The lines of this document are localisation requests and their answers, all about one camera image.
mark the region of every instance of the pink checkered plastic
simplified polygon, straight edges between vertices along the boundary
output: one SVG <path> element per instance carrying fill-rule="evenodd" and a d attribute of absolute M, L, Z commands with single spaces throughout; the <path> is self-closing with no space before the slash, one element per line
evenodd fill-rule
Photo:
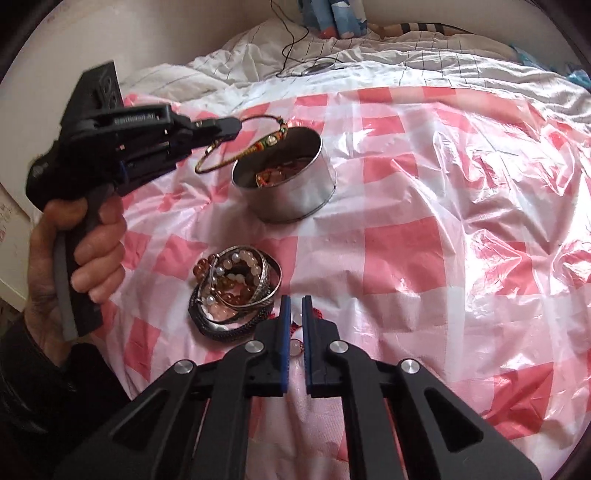
<path fill-rule="evenodd" d="M 299 223 L 265 225 L 230 168 L 194 174 L 196 151 L 127 197 L 127 277 L 96 335 L 127 392 L 181 358 L 224 354 L 187 314 L 191 268 L 253 244 L 279 260 L 296 306 L 312 294 L 375 359 L 420 360 L 550 478 L 591 410 L 589 136 L 525 101 L 443 87 L 313 95 L 242 115 L 256 113 L 322 134 L 336 194 Z M 216 155 L 271 123 L 246 123 Z M 288 394 L 254 402 L 248 477 L 346 479 L 346 460 L 340 400 L 308 398 L 303 357 L 292 358 Z"/>

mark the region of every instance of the silver tin can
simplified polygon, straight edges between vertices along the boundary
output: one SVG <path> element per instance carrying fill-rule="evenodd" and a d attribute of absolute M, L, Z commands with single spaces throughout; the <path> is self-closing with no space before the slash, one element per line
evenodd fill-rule
<path fill-rule="evenodd" d="M 290 179 L 259 188 L 255 175 L 289 160 L 309 163 Z M 336 172 L 320 135 L 308 127 L 291 127 L 284 140 L 241 158 L 232 169 L 232 183 L 250 209 L 266 223 L 295 222 L 322 208 L 336 190 Z"/>

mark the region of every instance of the black sleeve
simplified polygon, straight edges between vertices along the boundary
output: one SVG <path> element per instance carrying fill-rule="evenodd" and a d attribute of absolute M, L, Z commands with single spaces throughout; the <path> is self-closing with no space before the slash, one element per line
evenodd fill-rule
<path fill-rule="evenodd" d="M 44 476 L 129 402 L 93 345 L 72 347 L 60 369 L 45 357 L 21 319 L 0 343 L 0 419 Z"/>

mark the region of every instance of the finger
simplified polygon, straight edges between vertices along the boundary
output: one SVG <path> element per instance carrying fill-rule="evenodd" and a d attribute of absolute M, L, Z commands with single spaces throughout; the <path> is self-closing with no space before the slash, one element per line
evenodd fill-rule
<path fill-rule="evenodd" d="M 99 218 L 104 225 L 117 223 L 123 215 L 123 200 L 117 194 L 105 200 L 99 209 Z"/>
<path fill-rule="evenodd" d="M 78 265 L 86 265 L 92 259 L 103 257 L 113 250 L 125 235 L 127 222 L 120 216 L 117 223 L 99 225 L 74 250 L 74 260 Z"/>
<path fill-rule="evenodd" d="M 87 210 L 86 199 L 67 202 L 50 201 L 39 223 L 31 233 L 30 261 L 53 257 L 53 244 L 58 230 L 70 230 L 82 221 Z"/>
<path fill-rule="evenodd" d="M 72 288 L 79 293 L 103 283 L 121 265 L 125 248 L 120 243 L 104 257 L 95 258 L 72 274 Z"/>
<path fill-rule="evenodd" d="M 103 283 L 90 290 L 88 296 L 94 303 L 104 303 L 115 293 L 124 279 L 125 269 L 120 265 Z"/>

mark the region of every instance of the bracelet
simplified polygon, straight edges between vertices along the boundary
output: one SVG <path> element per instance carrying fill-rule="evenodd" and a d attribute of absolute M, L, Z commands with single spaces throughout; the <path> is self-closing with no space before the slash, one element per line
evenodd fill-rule
<path fill-rule="evenodd" d="M 193 294 L 189 300 L 189 315 L 203 336 L 217 342 L 233 342 L 250 335 L 257 324 L 269 318 L 273 310 L 272 305 L 263 307 L 253 312 L 253 316 L 246 323 L 236 328 L 228 329 L 227 325 L 216 324 L 207 319 L 203 311 L 203 303 L 199 301 L 198 290 L 198 288 L 193 290 Z"/>
<path fill-rule="evenodd" d="M 189 315 L 202 335 L 222 342 L 248 335 L 269 317 L 282 281 L 277 260 L 249 245 L 199 259 L 193 274 Z"/>
<path fill-rule="evenodd" d="M 271 272 L 276 276 L 272 288 Z M 215 323 L 228 323 L 236 312 L 251 312 L 272 304 L 282 282 L 279 263 L 248 245 L 230 247 L 200 259 L 193 274 L 200 284 L 199 299 L 208 306 Z"/>
<path fill-rule="evenodd" d="M 234 155 L 232 158 L 228 158 L 227 160 L 222 160 L 221 162 L 217 163 L 213 167 L 201 168 L 203 163 L 205 162 L 205 160 L 209 157 L 209 155 L 211 155 L 214 151 L 216 151 L 218 149 L 218 147 L 222 144 L 222 142 L 220 142 L 219 140 L 216 140 L 214 143 L 212 143 L 211 145 L 209 145 L 205 149 L 205 153 L 198 160 L 197 165 L 195 165 L 195 173 L 197 175 L 201 175 L 203 173 L 209 173 L 211 171 L 225 167 L 226 165 L 234 163 L 234 162 L 240 160 L 241 158 L 244 158 L 247 155 L 250 155 L 251 153 L 262 151 L 268 147 L 272 147 L 274 145 L 277 145 L 278 141 L 283 140 L 287 136 L 287 130 L 289 129 L 289 127 L 288 127 L 287 123 L 285 122 L 285 120 L 283 120 L 282 117 L 280 117 L 280 116 L 253 115 L 248 118 L 245 118 L 244 120 L 242 120 L 242 122 L 244 123 L 244 122 L 248 122 L 249 120 L 254 120 L 254 119 L 258 119 L 258 118 L 270 118 L 272 120 L 275 120 L 279 124 L 279 130 L 273 132 L 272 134 L 265 135 L 264 137 L 260 138 L 256 142 L 254 142 L 250 147 L 248 147 L 245 150 L 243 150 L 242 152 L 240 152 L 238 155 Z"/>

